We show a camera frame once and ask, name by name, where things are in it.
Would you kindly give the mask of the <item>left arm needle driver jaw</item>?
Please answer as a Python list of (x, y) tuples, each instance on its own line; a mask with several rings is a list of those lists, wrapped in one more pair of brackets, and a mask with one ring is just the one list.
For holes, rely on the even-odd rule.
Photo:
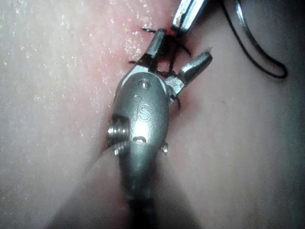
[(193, 0), (181, 0), (178, 9), (173, 17), (172, 29), (189, 29), (193, 16)]
[(177, 33), (187, 34), (202, 12), (206, 0), (181, 0), (177, 9)]

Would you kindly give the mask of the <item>right arm needle driver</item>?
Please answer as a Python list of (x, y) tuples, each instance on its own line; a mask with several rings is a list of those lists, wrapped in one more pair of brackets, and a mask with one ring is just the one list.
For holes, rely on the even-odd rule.
[(162, 78), (145, 72), (125, 76), (113, 102), (107, 146), (129, 143), (155, 155), (165, 143), (169, 117), (169, 92)]

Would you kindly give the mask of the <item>right arm needle driver jaw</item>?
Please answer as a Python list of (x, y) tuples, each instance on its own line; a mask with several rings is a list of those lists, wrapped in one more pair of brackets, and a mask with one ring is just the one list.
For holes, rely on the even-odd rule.
[(153, 39), (148, 45), (142, 57), (136, 61), (132, 69), (133, 72), (156, 72), (158, 68), (158, 60), (163, 56), (163, 48), (165, 45), (166, 29), (159, 28), (152, 30), (142, 28), (146, 32), (154, 34)]
[(213, 57), (206, 51), (183, 65), (177, 74), (166, 78), (171, 98), (177, 98), (179, 93), (199, 76), (212, 62)]

